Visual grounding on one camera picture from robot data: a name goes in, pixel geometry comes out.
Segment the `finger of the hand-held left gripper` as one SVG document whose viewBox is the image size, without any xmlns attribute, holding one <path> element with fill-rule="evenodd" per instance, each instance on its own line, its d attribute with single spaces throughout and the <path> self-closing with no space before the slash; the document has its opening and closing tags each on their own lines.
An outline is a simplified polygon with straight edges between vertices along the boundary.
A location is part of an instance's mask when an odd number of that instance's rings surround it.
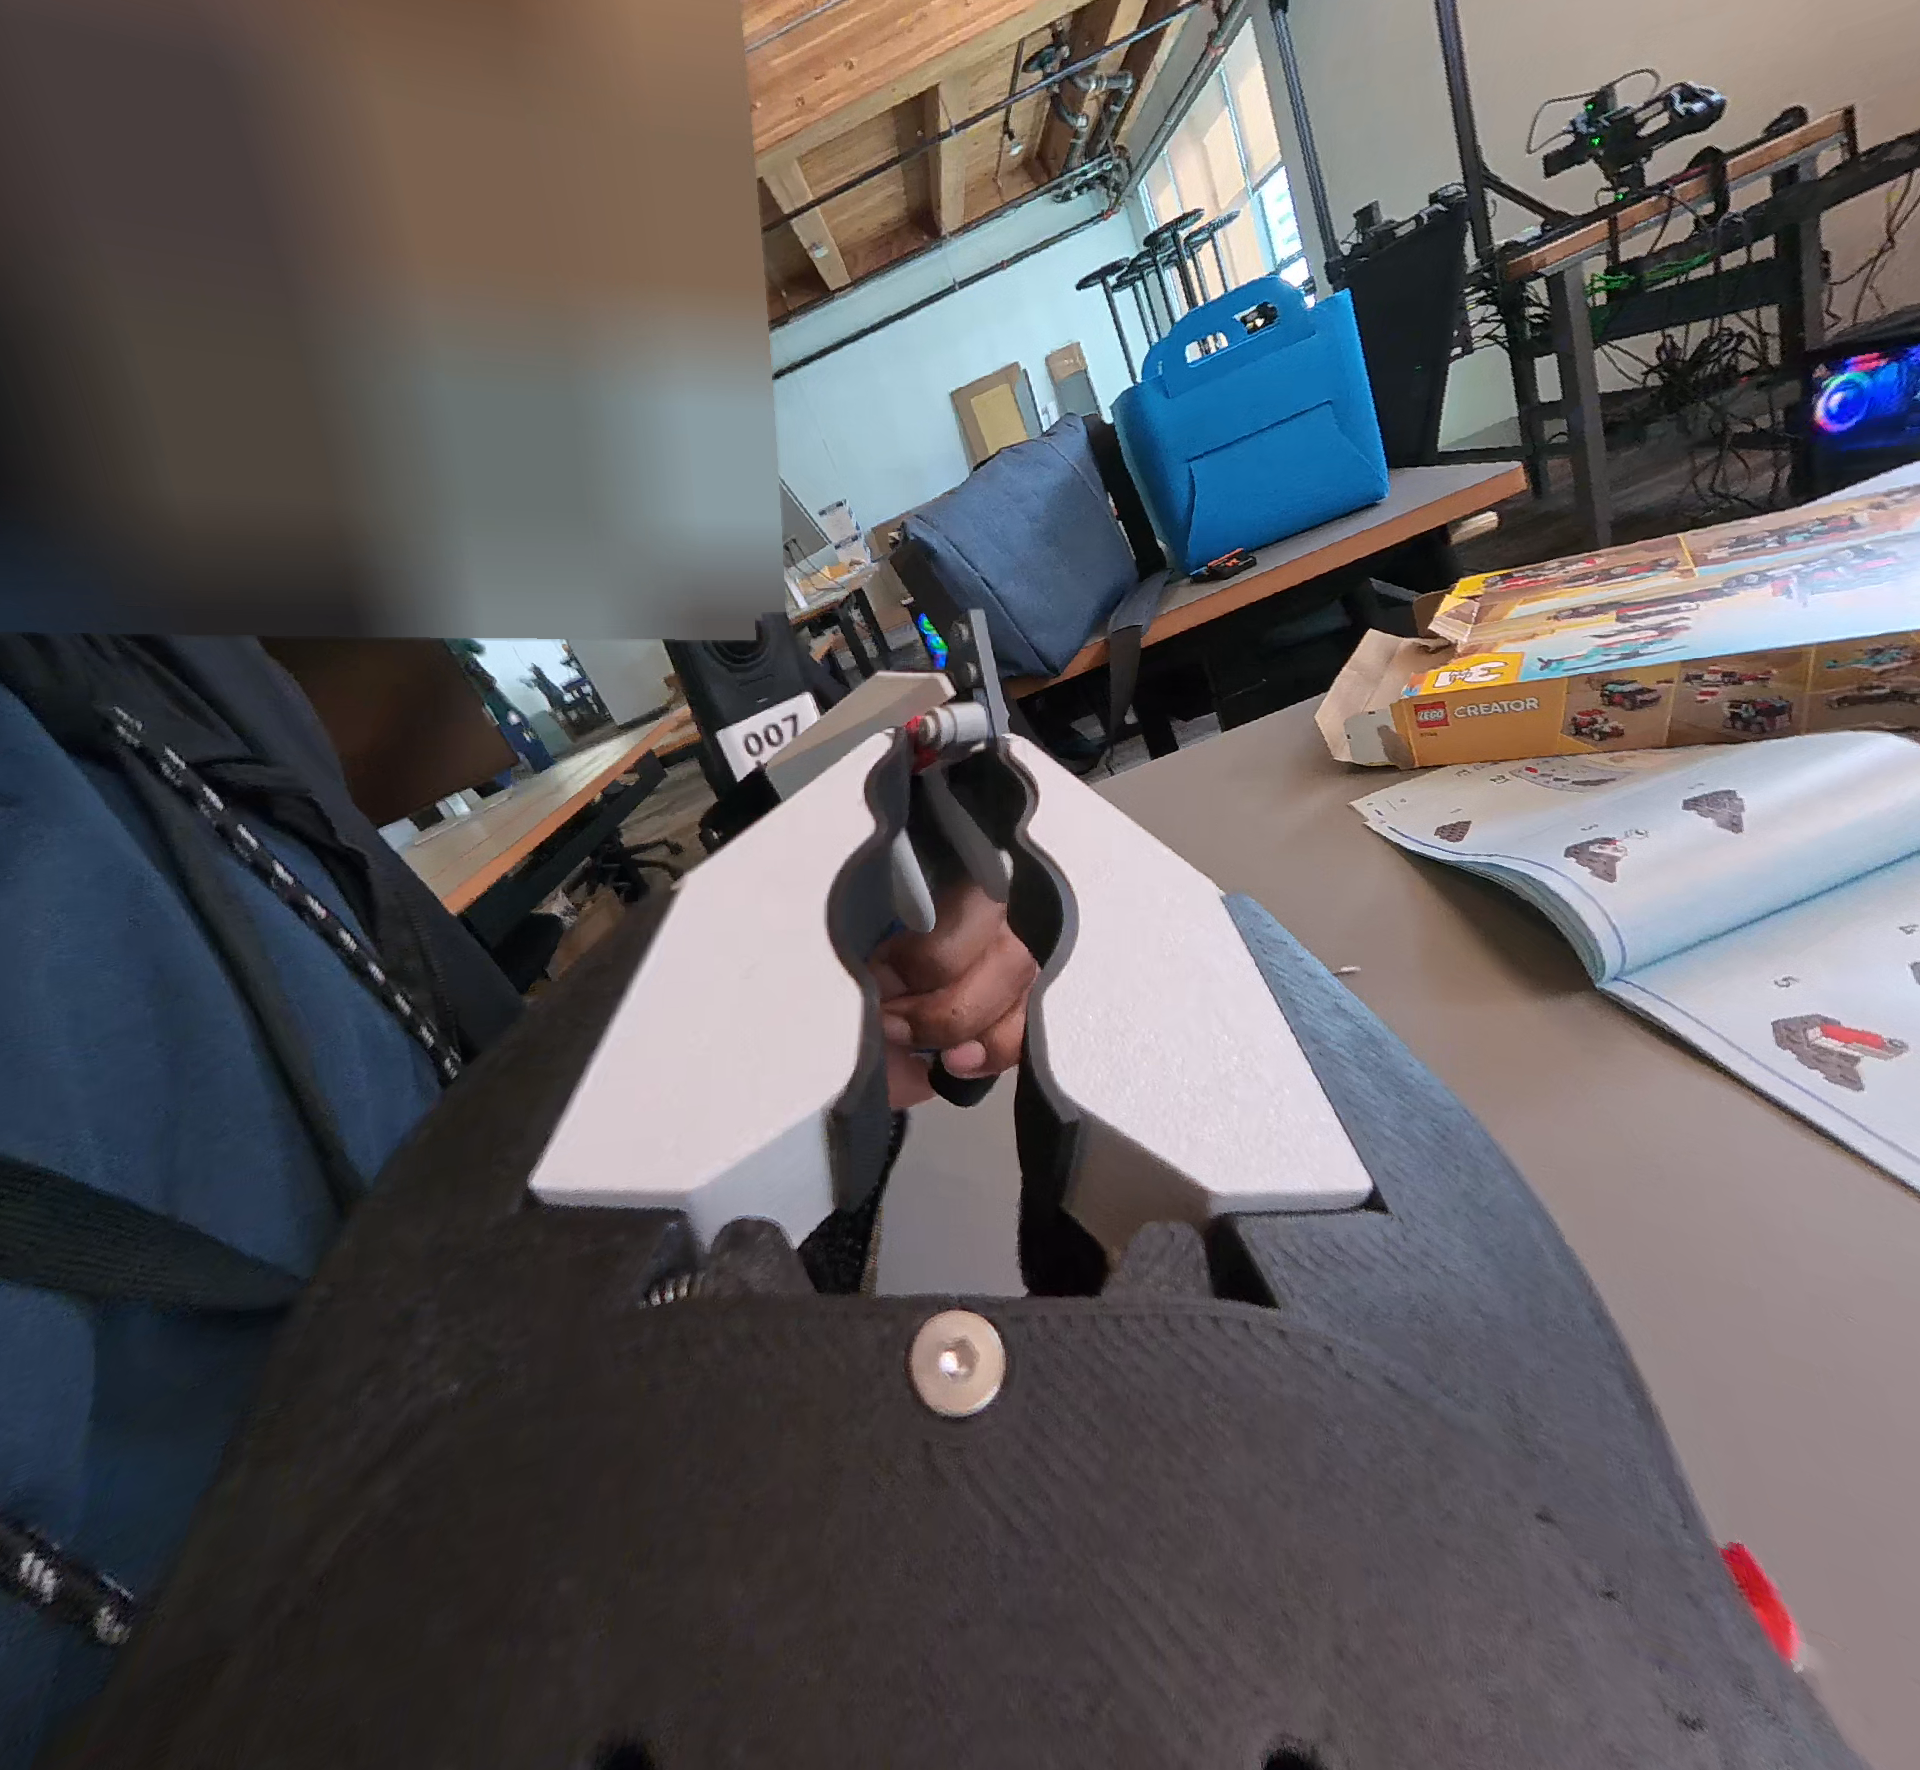
<svg viewBox="0 0 1920 1770">
<path fill-rule="evenodd" d="M 877 671 L 801 731 L 789 748 L 766 759 L 765 776 L 775 797 L 789 800 L 859 745 L 890 739 L 950 699 L 952 682 L 944 671 Z"/>
<path fill-rule="evenodd" d="M 916 816 L 923 806 L 924 773 L 915 772 L 906 783 L 900 828 L 887 849 L 895 924 L 909 935 L 931 935 L 937 924 L 937 896 L 916 848 Z"/>
</svg>

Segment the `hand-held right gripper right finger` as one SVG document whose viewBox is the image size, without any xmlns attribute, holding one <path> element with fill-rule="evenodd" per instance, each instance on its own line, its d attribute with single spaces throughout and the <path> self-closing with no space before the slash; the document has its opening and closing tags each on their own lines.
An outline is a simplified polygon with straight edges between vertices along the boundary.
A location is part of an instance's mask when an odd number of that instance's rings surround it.
<svg viewBox="0 0 1920 1770">
<path fill-rule="evenodd" d="M 1028 1024 L 1037 1090 L 1070 1133 L 1075 1224 L 1213 1224 L 1363 1207 L 1373 1177 L 1228 897 L 1035 743 L 1019 859 L 1061 894 Z"/>
</svg>

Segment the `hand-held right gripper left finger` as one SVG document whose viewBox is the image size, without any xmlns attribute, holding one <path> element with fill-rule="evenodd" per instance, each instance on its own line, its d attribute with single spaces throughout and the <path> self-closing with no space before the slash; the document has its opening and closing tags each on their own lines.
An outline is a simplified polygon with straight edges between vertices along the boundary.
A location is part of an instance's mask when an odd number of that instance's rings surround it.
<svg viewBox="0 0 1920 1770">
<path fill-rule="evenodd" d="M 870 735 L 682 882 L 530 1174 L 541 1204 L 817 1230 L 875 1192 L 870 955 L 912 780 L 901 735 Z"/>
</svg>

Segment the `denim blue bag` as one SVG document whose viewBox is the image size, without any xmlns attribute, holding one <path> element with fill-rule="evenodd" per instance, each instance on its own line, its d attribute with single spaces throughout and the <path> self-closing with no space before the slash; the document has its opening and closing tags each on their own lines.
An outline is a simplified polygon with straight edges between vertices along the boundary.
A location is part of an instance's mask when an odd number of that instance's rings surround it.
<svg viewBox="0 0 1920 1770">
<path fill-rule="evenodd" d="M 887 555 L 946 640 L 978 610 L 1000 673 L 1051 682 L 1086 645 L 1145 635 L 1168 563 L 1118 434 L 1067 414 L 900 519 Z"/>
</svg>

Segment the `black computer monitor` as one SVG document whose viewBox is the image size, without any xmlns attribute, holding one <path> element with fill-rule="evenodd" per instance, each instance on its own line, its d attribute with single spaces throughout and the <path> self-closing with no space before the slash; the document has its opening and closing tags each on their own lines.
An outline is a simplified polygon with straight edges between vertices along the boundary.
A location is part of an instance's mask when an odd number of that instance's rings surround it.
<svg viewBox="0 0 1920 1770">
<path fill-rule="evenodd" d="M 376 826 L 512 773 L 513 750 L 437 636 L 266 636 Z"/>
</svg>

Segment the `cardboard sheet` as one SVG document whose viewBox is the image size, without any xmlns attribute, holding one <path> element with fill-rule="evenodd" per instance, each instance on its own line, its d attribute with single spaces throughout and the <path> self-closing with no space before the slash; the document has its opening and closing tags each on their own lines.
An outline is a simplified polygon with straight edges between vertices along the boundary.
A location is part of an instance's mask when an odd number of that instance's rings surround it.
<svg viewBox="0 0 1920 1770">
<path fill-rule="evenodd" d="M 950 402 L 970 471 L 1043 435 L 1033 386 L 1019 362 L 952 390 Z"/>
</svg>

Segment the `black jacket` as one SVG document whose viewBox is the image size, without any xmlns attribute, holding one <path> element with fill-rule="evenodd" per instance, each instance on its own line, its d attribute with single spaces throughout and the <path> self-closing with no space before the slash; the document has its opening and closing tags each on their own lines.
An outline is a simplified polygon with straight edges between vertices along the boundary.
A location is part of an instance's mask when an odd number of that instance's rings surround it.
<svg viewBox="0 0 1920 1770">
<path fill-rule="evenodd" d="M 133 790 L 184 866 L 240 866 L 184 800 L 119 748 L 95 707 L 122 707 L 154 743 L 181 753 L 427 1005 L 462 1065 L 518 1019 L 520 995 L 355 806 L 324 723 L 255 636 L 5 632 L 1 676 L 67 753 L 101 759 Z"/>
</svg>

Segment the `bright blue felt bag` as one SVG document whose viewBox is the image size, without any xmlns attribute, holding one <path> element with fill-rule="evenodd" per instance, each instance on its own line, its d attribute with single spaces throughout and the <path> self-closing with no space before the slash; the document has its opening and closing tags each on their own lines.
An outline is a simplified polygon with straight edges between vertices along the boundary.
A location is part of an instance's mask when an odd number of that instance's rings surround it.
<svg viewBox="0 0 1920 1770">
<path fill-rule="evenodd" d="M 1177 574 L 1385 502 L 1382 440 L 1346 292 L 1263 276 L 1188 312 L 1112 421 Z"/>
</svg>

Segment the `instruction booklet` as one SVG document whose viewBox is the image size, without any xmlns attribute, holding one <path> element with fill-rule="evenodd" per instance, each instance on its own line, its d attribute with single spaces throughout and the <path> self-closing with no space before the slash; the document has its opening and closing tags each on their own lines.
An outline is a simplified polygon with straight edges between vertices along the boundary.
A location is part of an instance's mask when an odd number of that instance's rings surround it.
<svg viewBox="0 0 1920 1770">
<path fill-rule="evenodd" d="M 1600 995 L 1915 1187 L 1913 733 L 1451 767 L 1352 808 L 1528 902 Z"/>
</svg>

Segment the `yellow toy box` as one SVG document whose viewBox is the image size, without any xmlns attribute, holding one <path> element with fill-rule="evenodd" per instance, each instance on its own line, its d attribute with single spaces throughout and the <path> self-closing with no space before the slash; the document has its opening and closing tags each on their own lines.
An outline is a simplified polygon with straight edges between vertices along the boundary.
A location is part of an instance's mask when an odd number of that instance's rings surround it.
<svg viewBox="0 0 1920 1770">
<path fill-rule="evenodd" d="M 1371 630 L 1329 754 L 1429 772 L 1918 730 L 1918 471 L 1796 510 L 1467 577 Z"/>
</svg>

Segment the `black slanted panel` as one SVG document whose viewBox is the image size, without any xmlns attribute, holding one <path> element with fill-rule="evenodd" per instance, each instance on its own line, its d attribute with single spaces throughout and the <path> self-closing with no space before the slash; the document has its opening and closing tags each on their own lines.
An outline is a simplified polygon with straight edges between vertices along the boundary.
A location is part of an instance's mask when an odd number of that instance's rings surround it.
<svg viewBox="0 0 1920 1770">
<path fill-rule="evenodd" d="M 1392 469 L 1439 458 L 1449 368 L 1467 325 L 1467 194 L 1431 192 L 1404 222 L 1377 203 L 1353 215 L 1353 236 L 1329 263 L 1350 295 L 1382 457 Z"/>
</svg>

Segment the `red white brick assembly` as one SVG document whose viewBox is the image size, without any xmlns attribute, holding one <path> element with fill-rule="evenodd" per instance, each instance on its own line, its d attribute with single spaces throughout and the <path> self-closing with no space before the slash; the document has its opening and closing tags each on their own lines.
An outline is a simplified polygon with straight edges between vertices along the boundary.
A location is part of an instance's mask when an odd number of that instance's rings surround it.
<svg viewBox="0 0 1920 1770">
<path fill-rule="evenodd" d="M 1720 1559 L 1769 1644 L 1789 1669 L 1801 1671 L 1806 1666 L 1801 1630 L 1757 1557 L 1744 1542 L 1722 1542 Z"/>
</svg>

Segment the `computer tower rainbow fan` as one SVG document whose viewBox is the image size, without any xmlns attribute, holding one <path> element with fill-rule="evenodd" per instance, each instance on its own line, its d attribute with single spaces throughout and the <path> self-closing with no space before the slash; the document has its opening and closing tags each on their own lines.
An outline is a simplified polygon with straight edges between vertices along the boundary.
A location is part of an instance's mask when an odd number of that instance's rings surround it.
<svg viewBox="0 0 1920 1770">
<path fill-rule="evenodd" d="M 1918 306 L 1833 331 L 1800 362 L 1798 496 L 1918 461 Z"/>
</svg>

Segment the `wooden top workbench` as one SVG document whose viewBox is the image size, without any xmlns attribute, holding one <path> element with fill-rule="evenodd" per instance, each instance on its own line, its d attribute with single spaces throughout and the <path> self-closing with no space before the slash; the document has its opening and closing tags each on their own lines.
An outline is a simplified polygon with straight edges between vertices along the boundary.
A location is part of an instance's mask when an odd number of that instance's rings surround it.
<svg viewBox="0 0 1920 1770">
<path fill-rule="evenodd" d="M 1707 402 L 1792 377 L 1827 328 L 1827 213 L 1860 194 L 1851 106 L 1782 110 L 1749 143 L 1707 146 L 1649 177 L 1658 143 L 1694 143 L 1703 85 L 1619 106 L 1593 96 L 1546 152 L 1546 171 L 1587 157 L 1627 175 L 1581 215 L 1540 215 L 1487 249 L 1470 279 L 1491 300 L 1530 488 L 1564 464 L 1579 542 L 1618 538 L 1607 418 L 1672 422 Z"/>
</svg>

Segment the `black white speckled drawstring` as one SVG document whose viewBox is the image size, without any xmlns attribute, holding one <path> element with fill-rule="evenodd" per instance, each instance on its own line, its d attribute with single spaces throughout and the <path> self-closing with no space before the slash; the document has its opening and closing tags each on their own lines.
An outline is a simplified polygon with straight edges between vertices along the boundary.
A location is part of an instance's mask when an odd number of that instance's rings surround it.
<svg viewBox="0 0 1920 1770">
<path fill-rule="evenodd" d="M 319 894 L 312 894 L 300 874 L 285 866 L 276 848 L 266 843 L 227 806 L 226 799 L 189 767 L 181 753 L 164 743 L 154 743 L 145 726 L 117 704 L 97 704 L 95 713 L 122 750 L 136 756 L 175 799 L 184 800 L 220 835 L 237 862 L 300 919 L 314 936 L 325 942 L 353 978 L 423 1050 L 437 1083 L 444 1089 L 452 1087 L 462 1071 L 462 1055 L 454 1040 L 444 1035 L 427 1005 L 382 966 L 371 946 L 358 936 L 349 921 L 334 913 Z"/>
<path fill-rule="evenodd" d="M 1 1591 L 105 1649 L 122 1648 L 140 1616 L 133 1591 L 17 1518 L 1 1518 Z"/>
</svg>

